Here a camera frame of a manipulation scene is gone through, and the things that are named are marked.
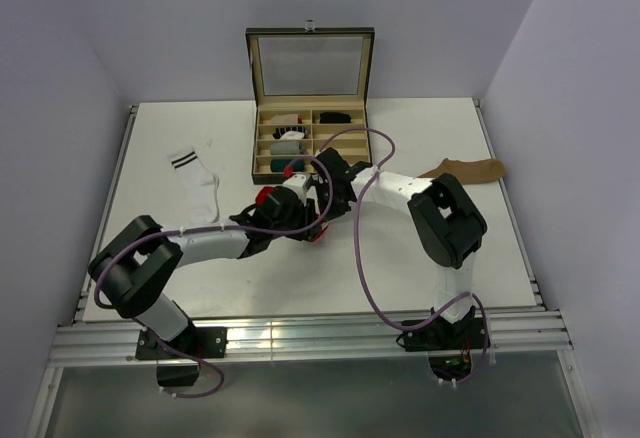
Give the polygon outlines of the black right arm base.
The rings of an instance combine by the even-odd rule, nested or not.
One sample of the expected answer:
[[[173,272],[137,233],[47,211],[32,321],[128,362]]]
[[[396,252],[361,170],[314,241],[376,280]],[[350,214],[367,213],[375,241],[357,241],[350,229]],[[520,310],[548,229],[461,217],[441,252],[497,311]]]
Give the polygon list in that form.
[[[476,316],[475,306],[456,323],[439,317],[421,330],[400,333],[395,342],[405,352],[449,352],[446,356],[430,358],[429,367],[438,380],[451,384],[472,374],[473,351],[480,351],[481,357],[486,357],[491,345],[485,320]]]

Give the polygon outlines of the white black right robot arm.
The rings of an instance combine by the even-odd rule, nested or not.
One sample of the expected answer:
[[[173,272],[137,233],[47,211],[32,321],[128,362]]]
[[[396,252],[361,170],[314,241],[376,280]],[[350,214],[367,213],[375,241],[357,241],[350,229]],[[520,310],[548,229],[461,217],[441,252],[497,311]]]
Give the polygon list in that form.
[[[320,210],[329,220],[353,213],[356,269],[366,300],[378,317],[400,331],[416,331],[433,324],[435,341],[452,348],[468,332],[467,324],[480,302],[472,293],[475,255],[488,230],[486,220],[458,179],[448,173],[436,178],[413,178],[366,162],[349,165],[338,151],[316,155],[316,171],[325,181],[317,187]],[[361,208],[373,203],[402,212],[412,219],[423,250],[439,272],[434,312],[416,325],[393,322],[379,308],[369,289],[361,256]]]

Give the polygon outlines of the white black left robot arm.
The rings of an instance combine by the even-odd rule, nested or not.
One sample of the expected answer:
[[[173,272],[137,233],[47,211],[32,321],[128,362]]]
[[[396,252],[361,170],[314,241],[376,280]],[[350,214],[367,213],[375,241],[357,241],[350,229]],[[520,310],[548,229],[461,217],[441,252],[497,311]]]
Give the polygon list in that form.
[[[264,188],[253,204],[216,224],[169,230],[141,215],[98,253],[88,274],[107,307],[151,330],[170,356],[183,357],[193,349],[195,333],[189,316],[164,294],[174,272],[199,262],[249,258],[279,237],[311,242],[322,233],[325,215],[314,199],[285,186]]]

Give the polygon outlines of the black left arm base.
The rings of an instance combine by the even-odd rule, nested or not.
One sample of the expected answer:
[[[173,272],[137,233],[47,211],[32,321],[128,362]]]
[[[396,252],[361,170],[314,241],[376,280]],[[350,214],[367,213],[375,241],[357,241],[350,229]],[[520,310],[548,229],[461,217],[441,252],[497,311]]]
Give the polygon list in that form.
[[[152,331],[139,333],[135,351],[137,361],[156,362],[156,382],[164,391],[189,395],[187,388],[193,387],[206,372],[214,372],[218,382],[212,394],[225,382],[224,372],[212,362],[225,357],[227,328],[220,326],[187,329],[171,341],[160,340]]]

